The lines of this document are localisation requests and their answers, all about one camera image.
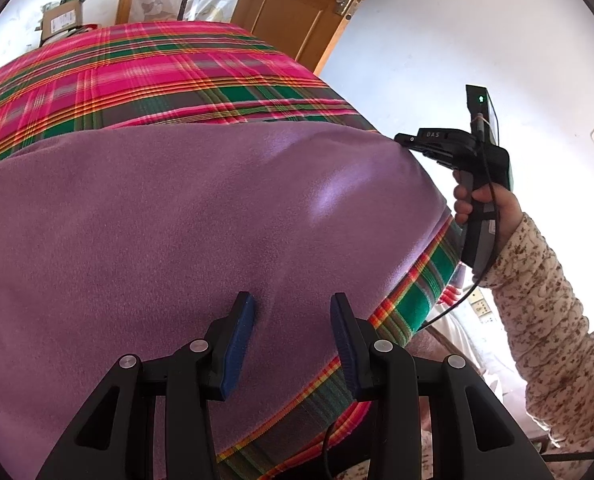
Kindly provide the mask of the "floral sleeved right forearm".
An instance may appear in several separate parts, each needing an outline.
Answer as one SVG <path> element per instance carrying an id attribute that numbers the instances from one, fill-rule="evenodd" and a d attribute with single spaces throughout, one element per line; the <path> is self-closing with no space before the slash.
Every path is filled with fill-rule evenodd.
<path id="1" fill-rule="evenodd" d="M 594 451 L 594 332 L 526 214 L 483 279 L 526 382 L 526 411 L 569 451 Z"/>

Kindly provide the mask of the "person's right hand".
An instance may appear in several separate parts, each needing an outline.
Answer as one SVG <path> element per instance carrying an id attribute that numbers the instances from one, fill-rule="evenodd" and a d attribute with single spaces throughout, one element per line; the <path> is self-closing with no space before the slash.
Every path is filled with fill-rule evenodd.
<path id="1" fill-rule="evenodd" d="M 474 192 L 468 192 L 461 173 L 454 170 L 453 177 L 457 183 L 453 191 L 455 219 L 461 226 L 468 221 L 470 214 L 474 210 L 470 200 L 476 200 L 484 204 L 495 202 L 498 207 L 496 251 L 500 252 L 521 224 L 522 211 L 516 196 L 506 190 L 504 186 L 496 183 L 492 188 L 483 186 L 482 188 L 476 188 Z"/>

